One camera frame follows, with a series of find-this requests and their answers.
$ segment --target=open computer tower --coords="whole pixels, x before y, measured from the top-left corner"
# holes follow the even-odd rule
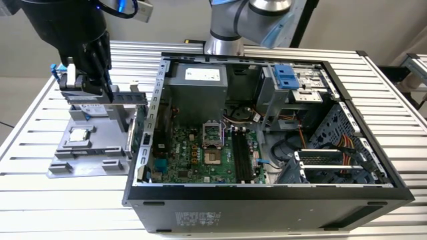
[[[150,233],[351,230],[414,200],[326,61],[163,53],[135,122]]]

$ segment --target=blue light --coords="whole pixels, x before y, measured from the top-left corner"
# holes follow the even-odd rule
[[[118,11],[123,13],[127,7],[127,0],[118,0],[118,4],[119,4]]]

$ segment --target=aluminum extrusion table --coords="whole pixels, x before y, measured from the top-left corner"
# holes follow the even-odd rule
[[[110,74],[122,90],[138,83],[151,98],[162,52],[200,54],[203,46],[111,43]],[[51,78],[0,147],[0,239],[427,239],[427,123],[371,59],[355,51],[256,46],[247,46],[244,53],[331,63],[415,201],[345,233],[150,234],[134,210],[122,206],[127,176],[46,177],[70,119],[70,106]]]

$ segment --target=ram slot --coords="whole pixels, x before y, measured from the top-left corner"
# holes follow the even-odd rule
[[[252,168],[250,160],[250,148],[244,131],[232,131],[232,155],[235,164],[236,182],[252,180]]]

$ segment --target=white label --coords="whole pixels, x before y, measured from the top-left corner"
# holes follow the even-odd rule
[[[66,98],[75,101],[96,101],[98,99],[95,96],[67,96]]]
[[[187,68],[186,80],[220,81],[220,70],[211,68]]]
[[[258,113],[255,114],[255,117],[254,117],[254,122],[259,122],[260,121],[260,118],[262,118],[262,115],[259,115]]]
[[[72,151],[71,153],[72,153],[72,154],[88,154],[87,151]]]
[[[102,104],[80,104],[82,111],[88,115],[94,116],[107,116],[106,107]]]
[[[220,223],[222,212],[175,212],[176,224],[179,226],[218,226]]]

